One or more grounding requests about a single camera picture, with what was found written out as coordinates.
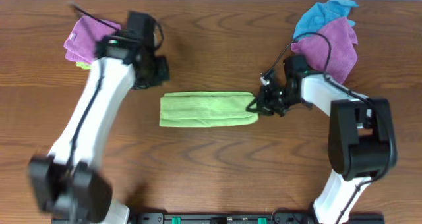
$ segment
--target green towel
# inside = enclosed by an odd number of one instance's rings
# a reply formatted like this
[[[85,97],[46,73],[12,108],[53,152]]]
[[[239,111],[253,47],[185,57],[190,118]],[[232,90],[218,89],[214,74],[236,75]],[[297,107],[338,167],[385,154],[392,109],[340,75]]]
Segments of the green towel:
[[[248,125],[257,113],[246,112],[249,92],[176,92],[161,98],[160,126],[205,128]]]

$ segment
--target pink cloth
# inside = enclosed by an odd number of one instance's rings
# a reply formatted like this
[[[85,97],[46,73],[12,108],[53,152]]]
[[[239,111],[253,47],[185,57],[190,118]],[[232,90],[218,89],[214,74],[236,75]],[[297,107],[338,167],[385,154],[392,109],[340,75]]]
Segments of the pink cloth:
[[[318,33],[325,35],[331,43],[331,57],[327,72],[339,83],[343,83],[357,61],[353,48],[357,44],[356,33],[346,17],[341,17],[325,25]],[[328,44],[324,38],[313,35],[291,45],[296,54],[306,57],[308,64],[315,70],[323,71],[328,54]]]
[[[120,29],[120,25],[105,20],[108,24]],[[83,16],[73,27],[73,30],[65,41],[65,49],[67,49],[65,58],[74,62],[92,63],[95,59],[95,42],[92,41],[90,35],[86,31],[85,25],[91,29],[95,40],[100,40],[103,36],[114,33],[114,29],[97,22],[96,20]]]

